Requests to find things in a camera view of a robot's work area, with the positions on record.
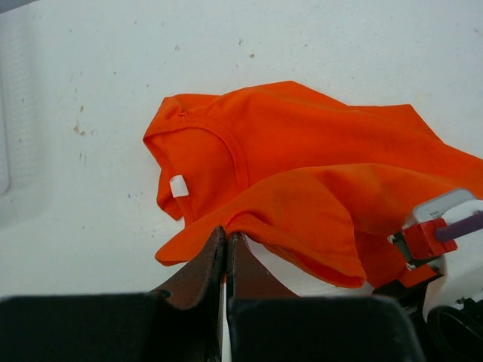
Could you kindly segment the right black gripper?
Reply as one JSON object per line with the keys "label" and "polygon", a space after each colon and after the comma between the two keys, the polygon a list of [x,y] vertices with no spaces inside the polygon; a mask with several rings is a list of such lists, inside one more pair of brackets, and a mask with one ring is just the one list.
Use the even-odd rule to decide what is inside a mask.
{"label": "right black gripper", "polygon": [[438,306],[423,317],[428,281],[405,287],[395,280],[372,293],[396,299],[407,312],[427,361],[482,360],[482,301],[462,298],[460,309]]}

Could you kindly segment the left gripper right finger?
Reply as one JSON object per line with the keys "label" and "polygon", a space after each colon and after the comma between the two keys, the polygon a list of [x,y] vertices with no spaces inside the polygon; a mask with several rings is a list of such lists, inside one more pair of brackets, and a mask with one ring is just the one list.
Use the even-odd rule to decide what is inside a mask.
{"label": "left gripper right finger", "polygon": [[254,256],[246,235],[229,237],[226,313],[233,361],[295,361],[290,328],[301,298]]}

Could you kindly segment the orange t shirt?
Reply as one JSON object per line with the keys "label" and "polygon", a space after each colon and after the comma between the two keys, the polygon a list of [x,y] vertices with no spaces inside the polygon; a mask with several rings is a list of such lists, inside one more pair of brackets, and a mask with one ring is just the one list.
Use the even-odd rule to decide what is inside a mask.
{"label": "orange t shirt", "polygon": [[166,97],[143,141],[159,207],[185,222],[155,254],[165,266],[222,227],[338,287],[411,287],[433,271],[408,270],[389,235],[446,192],[482,196],[481,159],[411,106],[348,106],[294,81]]}

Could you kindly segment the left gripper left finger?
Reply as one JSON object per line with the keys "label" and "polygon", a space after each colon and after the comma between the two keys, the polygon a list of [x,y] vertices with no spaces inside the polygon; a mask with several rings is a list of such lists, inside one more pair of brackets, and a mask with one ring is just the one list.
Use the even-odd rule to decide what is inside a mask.
{"label": "left gripper left finger", "polygon": [[201,251],[152,291],[158,297],[151,355],[158,361],[220,361],[226,235],[216,227]]}

